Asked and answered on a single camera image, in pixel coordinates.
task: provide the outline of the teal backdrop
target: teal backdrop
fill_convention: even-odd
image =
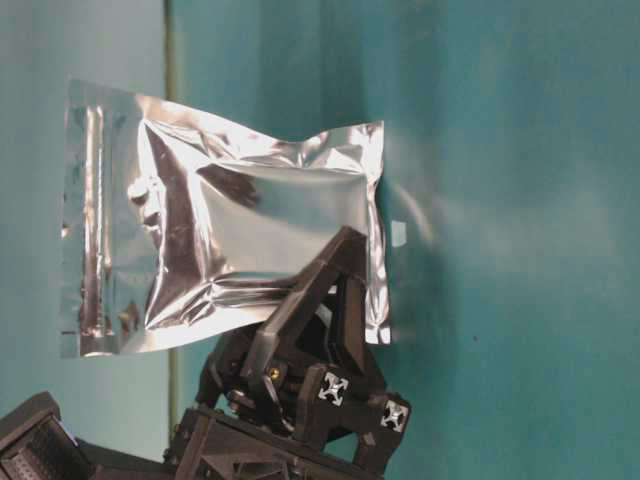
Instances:
[[[640,476],[639,2],[173,0],[168,33],[180,102],[386,122],[388,479]],[[212,343],[177,351],[177,411]]]
[[[168,355],[61,360],[68,76],[164,95],[157,2],[0,0],[0,416],[50,390],[71,431],[161,458]]]

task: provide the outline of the crinkled foil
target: crinkled foil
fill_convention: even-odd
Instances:
[[[65,124],[63,356],[263,321],[342,225],[369,237],[367,340],[389,342],[381,122],[286,142],[71,80]]]

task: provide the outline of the brass screw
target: brass screw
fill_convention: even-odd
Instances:
[[[275,367],[272,367],[269,370],[269,377],[271,378],[271,380],[277,380],[278,378],[280,378],[280,370],[278,370]]]

